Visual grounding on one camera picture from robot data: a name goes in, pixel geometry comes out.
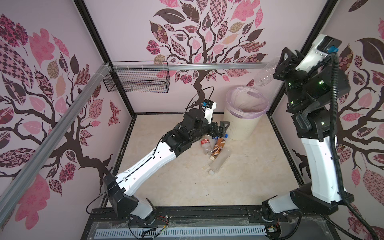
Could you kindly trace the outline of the yellow cap blue label bottle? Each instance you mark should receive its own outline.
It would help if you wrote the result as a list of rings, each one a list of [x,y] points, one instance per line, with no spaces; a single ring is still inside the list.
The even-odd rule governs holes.
[[[223,137],[212,137],[212,140],[218,140],[218,139],[227,139],[228,135],[225,134]]]

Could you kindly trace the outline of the brown Nescafe bottle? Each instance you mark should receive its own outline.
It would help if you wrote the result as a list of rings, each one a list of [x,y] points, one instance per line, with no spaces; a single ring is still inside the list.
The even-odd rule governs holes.
[[[223,139],[223,138],[217,139],[215,146],[213,148],[212,154],[210,156],[210,160],[214,161],[219,156],[219,154],[223,150],[225,144],[226,144],[225,139]]]

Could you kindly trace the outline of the red label clear bottle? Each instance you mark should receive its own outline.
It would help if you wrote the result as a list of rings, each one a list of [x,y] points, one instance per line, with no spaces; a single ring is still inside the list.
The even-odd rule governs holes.
[[[201,139],[200,143],[201,143],[201,147],[202,147],[204,154],[205,155],[211,155],[213,149],[211,147],[210,140],[207,138],[203,138],[203,139]]]

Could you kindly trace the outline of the clear bottle white cap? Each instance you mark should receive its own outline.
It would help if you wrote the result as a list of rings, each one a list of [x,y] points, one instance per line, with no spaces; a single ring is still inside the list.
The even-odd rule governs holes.
[[[231,156],[231,154],[232,154],[231,149],[222,150],[221,153],[211,162],[209,175],[214,175],[215,173],[219,172],[222,166],[224,165],[224,163]]]

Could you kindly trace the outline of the clear crushed bottle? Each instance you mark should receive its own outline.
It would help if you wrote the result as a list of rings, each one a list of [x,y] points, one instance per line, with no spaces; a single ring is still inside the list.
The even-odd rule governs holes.
[[[261,71],[259,71],[254,77],[255,85],[263,87],[269,84],[273,79],[276,67],[279,64],[280,58],[276,57],[271,60]]]

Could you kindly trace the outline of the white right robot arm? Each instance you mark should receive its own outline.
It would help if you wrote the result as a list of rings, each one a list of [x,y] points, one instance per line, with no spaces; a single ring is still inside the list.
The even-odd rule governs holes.
[[[307,153],[311,182],[262,204],[262,216],[272,222],[287,211],[331,215],[349,200],[337,160],[338,99],[351,90],[339,68],[336,52],[304,64],[305,56],[284,48],[274,78],[284,82],[287,112]]]

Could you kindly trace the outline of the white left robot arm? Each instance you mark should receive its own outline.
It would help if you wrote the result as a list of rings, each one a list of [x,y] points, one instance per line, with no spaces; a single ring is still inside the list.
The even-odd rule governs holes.
[[[204,136],[224,137],[230,124],[228,121],[221,121],[219,125],[215,122],[209,124],[204,118],[190,124],[178,123],[135,165],[117,176],[107,174],[103,179],[106,195],[117,217],[133,215],[151,222],[156,215],[155,207],[148,199],[135,197],[135,192],[157,170],[179,157]]]

